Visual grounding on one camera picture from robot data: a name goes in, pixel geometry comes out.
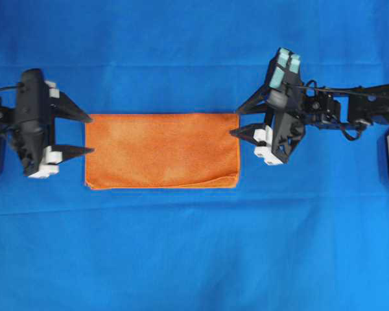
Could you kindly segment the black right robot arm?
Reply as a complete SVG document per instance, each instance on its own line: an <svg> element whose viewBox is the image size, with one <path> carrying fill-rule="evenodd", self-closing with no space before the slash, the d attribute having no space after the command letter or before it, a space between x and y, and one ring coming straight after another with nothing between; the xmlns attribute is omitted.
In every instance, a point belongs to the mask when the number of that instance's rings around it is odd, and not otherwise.
<svg viewBox="0 0 389 311"><path fill-rule="evenodd" d="M367 127L389 125L389 84L373 87L320 87L304 83L300 55L284 48L271 59L263 85L241 106L238 115L262 113L264 121L231 130L255 146L267 165L282 165L305 136L307 126L339 130L349 141Z"/></svg>

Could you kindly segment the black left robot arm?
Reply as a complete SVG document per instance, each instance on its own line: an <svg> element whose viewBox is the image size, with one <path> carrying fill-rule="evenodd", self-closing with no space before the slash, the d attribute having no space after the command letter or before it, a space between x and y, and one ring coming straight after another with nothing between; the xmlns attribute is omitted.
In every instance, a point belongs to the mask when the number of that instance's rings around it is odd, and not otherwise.
<svg viewBox="0 0 389 311"><path fill-rule="evenodd" d="M85 146L57 144L57 118L91 123L91 117L80 109L56 83L46 80L41 69L29 69L12 87L16 105L2 105L0 97L0 173L5 144L16 152L28 178L48 178L59 172L59 164L93 151Z"/></svg>

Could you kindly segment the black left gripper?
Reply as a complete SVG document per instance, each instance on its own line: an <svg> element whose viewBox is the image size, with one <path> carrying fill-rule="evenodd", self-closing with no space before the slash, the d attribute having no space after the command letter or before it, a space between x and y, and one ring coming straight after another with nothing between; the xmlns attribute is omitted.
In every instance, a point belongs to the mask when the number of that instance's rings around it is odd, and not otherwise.
<svg viewBox="0 0 389 311"><path fill-rule="evenodd" d="M93 121L54 82L46 80L41 69L24 71L16 92L12 143L28 178L48 178L59 173L58 164L95 151L81 146L53 145L54 117L83 123Z"/></svg>

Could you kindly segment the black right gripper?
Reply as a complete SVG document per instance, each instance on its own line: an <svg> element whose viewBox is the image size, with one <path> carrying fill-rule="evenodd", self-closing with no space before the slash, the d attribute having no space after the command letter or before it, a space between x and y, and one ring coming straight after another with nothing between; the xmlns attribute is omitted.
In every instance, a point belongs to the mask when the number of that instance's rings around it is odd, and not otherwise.
<svg viewBox="0 0 389 311"><path fill-rule="evenodd" d="M266 165L282 165L305 136L300 119L304 94L300 55L278 49L268 69L268 81L236 109L237 115L273 113L271 121L230 130L230 135L255 145Z"/></svg>

